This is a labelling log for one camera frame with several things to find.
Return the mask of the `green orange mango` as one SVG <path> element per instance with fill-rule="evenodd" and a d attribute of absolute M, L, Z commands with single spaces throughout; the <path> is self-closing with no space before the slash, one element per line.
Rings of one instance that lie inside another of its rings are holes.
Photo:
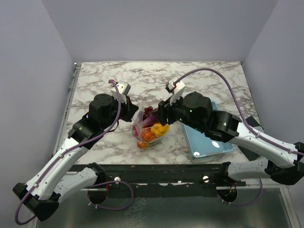
<path fill-rule="evenodd" d="M 140 149 L 146 149 L 152 146 L 152 143 L 147 143 L 147 142 L 143 142 L 143 141 L 138 141 L 137 142 L 137 147 Z"/>

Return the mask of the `red tomato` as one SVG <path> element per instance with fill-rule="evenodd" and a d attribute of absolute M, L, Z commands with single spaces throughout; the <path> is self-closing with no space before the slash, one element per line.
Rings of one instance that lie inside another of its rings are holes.
<path fill-rule="evenodd" d="M 132 135 L 138 139 L 140 139 L 141 128 L 137 125 L 132 126 Z"/>

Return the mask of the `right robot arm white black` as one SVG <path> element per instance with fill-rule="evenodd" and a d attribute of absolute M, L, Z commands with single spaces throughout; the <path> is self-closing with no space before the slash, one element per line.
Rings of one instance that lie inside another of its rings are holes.
<path fill-rule="evenodd" d="M 218 174 L 224 186 L 249 178 L 270 178 L 294 185 L 304 176 L 304 164 L 300 161 L 304 153 L 302 143 L 286 143 L 252 129 L 237 116 L 214 110 L 211 100 L 200 93 L 192 92 L 174 103 L 170 99 L 160 101 L 152 115 L 162 125 L 179 121 L 212 140 L 229 142 L 262 156 L 257 161 L 224 163 L 224 171 Z"/>

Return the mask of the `long purple eggplant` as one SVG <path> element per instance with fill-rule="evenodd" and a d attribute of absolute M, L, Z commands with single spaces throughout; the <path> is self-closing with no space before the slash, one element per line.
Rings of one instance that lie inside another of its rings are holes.
<path fill-rule="evenodd" d="M 153 115 L 150 115 L 149 117 L 147 117 L 145 120 L 142 121 L 142 126 L 146 127 L 146 126 L 154 125 L 157 122 L 158 120 Z"/>

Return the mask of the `clear zip top bag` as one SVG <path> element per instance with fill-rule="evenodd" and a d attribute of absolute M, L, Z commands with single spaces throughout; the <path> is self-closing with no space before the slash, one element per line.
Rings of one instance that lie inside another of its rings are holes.
<path fill-rule="evenodd" d="M 153 107 L 153 111 L 157 111 L 157 109 L 158 109 L 158 102 L 148 102 L 148 101 L 140 102 L 138 104 L 139 110 L 133 116 L 133 124 L 132 124 L 132 126 L 133 125 L 139 126 L 141 128 L 141 131 L 143 129 L 151 128 L 152 127 L 152 125 L 146 126 L 146 127 L 142 126 L 142 121 L 147 118 L 147 117 L 144 116 L 144 108 L 149 107 L 149 106 Z M 166 134 L 163 135 L 162 137 L 155 137 L 155 139 L 153 141 L 148 142 L 148 143 L 152 143 L 152 146 L 154 146 L 155 144 L 159 143 L 166 136 Z M 144 140 L 142 140 L 142 138 L 141 138 L 141 135 L 140 135 L 140 139 L 138 139 L 136 137 L 134 137 L 134 138 L 137 140 L 137 142 L 138 141 L 143 141 L 144 142 Z"/>

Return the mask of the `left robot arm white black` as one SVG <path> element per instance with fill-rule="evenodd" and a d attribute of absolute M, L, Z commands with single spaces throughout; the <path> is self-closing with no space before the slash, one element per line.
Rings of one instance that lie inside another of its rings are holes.
<path fill-rule="evenodd" d="M 85 187 L 108 186 L 106 171 L 95 162 L 70 179 L 63 180 L 63 177 L 118 120 L 131 122 L 138 109 L 127 95 L 122 101 L 108 94 L 96 95 L 89 104 L 88 112 L 73 125 L 68 137 L 45 167 L 27 183 L 14 186 L 13 192 L 21 204 L 38 220 L 45 221 L 62 201 L 75 192 Z"/>

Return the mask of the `yellow bell pepper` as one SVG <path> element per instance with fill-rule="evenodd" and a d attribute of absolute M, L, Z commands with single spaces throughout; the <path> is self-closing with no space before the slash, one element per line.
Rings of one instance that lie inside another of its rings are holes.
<path fill-rule="evenodd" d="M 166 134 L 168 131 L 169 125 L 161 125 L 160 123 L 155 123 L 151 128 L 150 131 L 152 134 L 155 135 L 155 137 L 162 137 L 163 135 Z"/>

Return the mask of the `small orange fruit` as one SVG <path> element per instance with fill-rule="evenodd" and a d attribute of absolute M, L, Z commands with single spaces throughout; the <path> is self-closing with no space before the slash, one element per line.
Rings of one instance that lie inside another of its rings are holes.
<path fill-rule="evenodd" d="M 148 143 L 155 139 L 155 135 L 151 133 L 150 128 L 146 128 L 141 131 L 141 138 Z"/>

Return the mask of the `dark red grapes bunch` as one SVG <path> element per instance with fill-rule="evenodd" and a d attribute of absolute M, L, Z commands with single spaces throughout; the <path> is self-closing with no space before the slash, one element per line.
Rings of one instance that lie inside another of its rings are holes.
<path fill-rule="evenodd" d="M 152 111 L 153 111 L 153 107 L 152 106 L 144 108 L 144 116 L 145 117 L 149 117 L 151 115 Z"/>

